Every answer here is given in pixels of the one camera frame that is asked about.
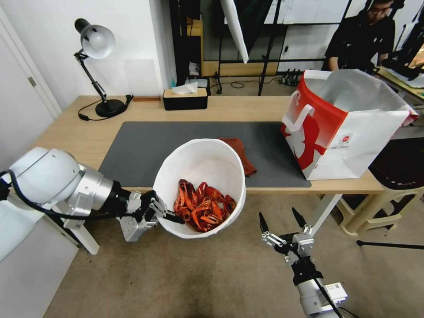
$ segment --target red and white paper bag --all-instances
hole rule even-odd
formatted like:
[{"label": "red and white paper bag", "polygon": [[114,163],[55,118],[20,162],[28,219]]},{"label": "red and white paper bag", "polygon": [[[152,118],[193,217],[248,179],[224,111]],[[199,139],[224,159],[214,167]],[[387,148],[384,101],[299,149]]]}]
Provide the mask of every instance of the red and white paper bag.
[{"label": "red and white paper bag", "polygon": [[360,178],[395,131],[418,114],[358,70],[306,70],[281,132],[307,180]]}]

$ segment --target chair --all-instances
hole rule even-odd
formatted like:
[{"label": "chair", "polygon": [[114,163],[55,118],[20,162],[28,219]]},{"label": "chair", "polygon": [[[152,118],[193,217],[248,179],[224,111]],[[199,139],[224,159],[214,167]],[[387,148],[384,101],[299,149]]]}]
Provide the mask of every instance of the chair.
[{"label": "chair", "polygon": [[370,166],[384,192],[359,204],[343,196],[337,204],[343,232],[357,235],[375,227],[391,228],[424,194],[424,138],[391,140]]}]

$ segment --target black tripod leg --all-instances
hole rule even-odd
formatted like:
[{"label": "black tripod leg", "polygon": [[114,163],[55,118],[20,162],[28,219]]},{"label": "black tripod leg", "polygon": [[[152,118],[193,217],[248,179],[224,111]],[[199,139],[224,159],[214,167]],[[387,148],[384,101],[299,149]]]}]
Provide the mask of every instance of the black tripod leg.
[{"label": "black tripod leg", "polygon": [[216,93],[221,95],[222,94],[222,86],[221,86],[220,75],[218,74],[218,72],[215,72],[215,75],[213,76],[213,78],[216,79],[216,81],[218,82],[219,89],[216,91]]},{"label": "black tripod leg", "polygon": [[215,72],[214,78],[218,81],[218,87],[219,89],[216,91],[218,95],[222,94],[222,85],[221,85],[221,50],[222,50],[222,33],[223,33],[223,26],[221,27],[221,34],[220,34],[220,51],[218,56],[218,72]]},{"label": "black tripod leg", "polygon": [[264,69],[262,70],[261,80],[259,81],[259,91],[257,92],[258,96],[262,95],[262,88],[264,87],[266,69],[268,67],[268,61],[269,61],[269,55],[271,54],[271,49],[273,48],[274,40],[277,36],[276,28],[277,28],[277,22],[278,22],[278,15],[280,14],[280,6],[281,6],[281,0],[278,0],[275,15],[274,15],[273,30],[271,31],[271,35],[269,37],[268,48],[266,50],[266,56],[262,56],[262,58],[264,59]]},{"label": "black tripod leg", "polygon": [[378,242],[364,242],[356,241],[359,246],[370,245],[370,246],[385,246],[385,247],[398,247],[398,248],[407,248],[413,250],[424,250],[423,245],[412,245],[412,244],[394,244],[394,243],[378,243]]}]

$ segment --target desk lamp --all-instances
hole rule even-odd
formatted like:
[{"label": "desk lamp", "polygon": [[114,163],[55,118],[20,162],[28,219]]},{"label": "desk lamp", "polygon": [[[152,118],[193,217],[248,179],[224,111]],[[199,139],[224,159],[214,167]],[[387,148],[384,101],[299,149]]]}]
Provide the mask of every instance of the desk lamp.
[{"label": "desk lamp", "polygon": [[112,53],[115,47],[114,34],[103,26],[91,25],[85,19],[77,19],[75,28],[81,34],[82,49],[75,53],[74,56],[81,64],[94,89],[102,98],[101,103],[96,106],[96,114],[101,117],[113,117],[123,113],[127,109],[127,105],[117,99],[108,100],[103,87],[93,79],[84,65],[84,60],[88,57],[99,60]]}]

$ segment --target brown towel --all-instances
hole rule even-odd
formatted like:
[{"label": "brown towel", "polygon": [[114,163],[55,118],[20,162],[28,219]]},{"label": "brown towel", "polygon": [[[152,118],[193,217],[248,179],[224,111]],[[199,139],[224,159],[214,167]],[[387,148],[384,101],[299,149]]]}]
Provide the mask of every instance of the brown towel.
[{"label": "brown towel", "polygon": [[257,171],[256,168],[246,158],[246,155],[244,153],[244,145],[240,138],[218,138],[218,139],[228,144],[231,148],[235,150],[235,152],[237,152],[238,156],[240,157],[242,161],[245,176],[250,176],[256,173]]}]

